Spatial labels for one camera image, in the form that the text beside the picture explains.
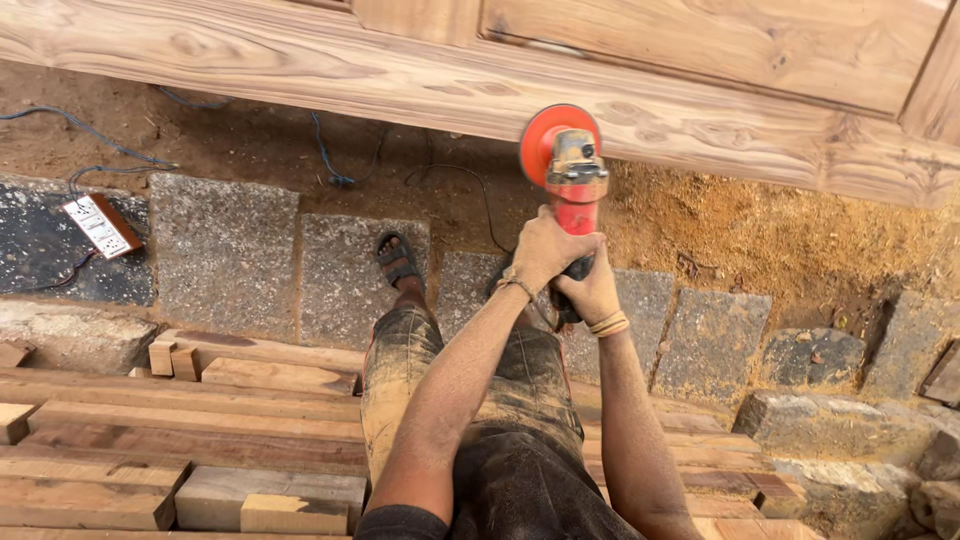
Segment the bracelet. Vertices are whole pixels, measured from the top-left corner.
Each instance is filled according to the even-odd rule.
[[[623,311],[618,311],[599,323],[590,327],[590,333],[597,337],[609,337],[615,333],[620,333],[630,327],[630,321]]]
[[[507,269],[503,271],[503,277],[497,280],[496,286],[493,288],[493,290],[496,291],[500,287],[509,285],[511,283],[520,285],[520,288],[523,289],[523,292],[527,293],[527,296],[530,297],[530,304],[535,304],[537,302],[537,293],[530,288],[530,285],[524,283],[523,280],[516,276],[516,270],[513,266],[508,266]]]

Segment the dirty shorts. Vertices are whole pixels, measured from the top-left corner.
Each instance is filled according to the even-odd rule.
[[[360,405],[373,485],[417,383],[443,348],[437,323],[419,307],[391,309],[373,326]],[[546,331],[511,330],[487,398],[464,440],[482,427],[511,424],[538,430],[581,455],[584,432],[570,399],[560,342]]]

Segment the power strip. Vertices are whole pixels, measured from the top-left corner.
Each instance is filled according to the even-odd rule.
[[[63,209],[107,259],[120,257],[143,246],[123,216],[102,193],[84,195],[63,205]]]

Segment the person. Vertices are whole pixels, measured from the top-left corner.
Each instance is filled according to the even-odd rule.
[[[582,282],[560,276],[591,253]],[[374,325],[364,365],[373,490],[356,540],[701,538],[620,331],[602,234],[569,235],[541,207],[499,286],[446,346],[406,238],[385,233],[375,254],[400,295]],[[560,343],[532,326],[528,306],[549,283],[593,330],[608,327],[596,333],[609,506],[584,466]]]

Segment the man's arm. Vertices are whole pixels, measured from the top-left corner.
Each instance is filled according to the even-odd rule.
[[[516,277],[538,291],[566,266],[596,249],[600,234],[570,236],[548,207],[528,221],[514,255]],[[501,287],[433,359],[410,398],[367,509],[423,508],[448,525],[453,517],[453,460],[483,403],[510,330],[530,298],[518,284]]]
[[[588,325],[620,310],[607,246],[582,282],[554,281]],[[629,331],[599,339],[603,400],[603,470],[611,506],[651,540],[700,539],[684,500],[680,474],[666,446]]]

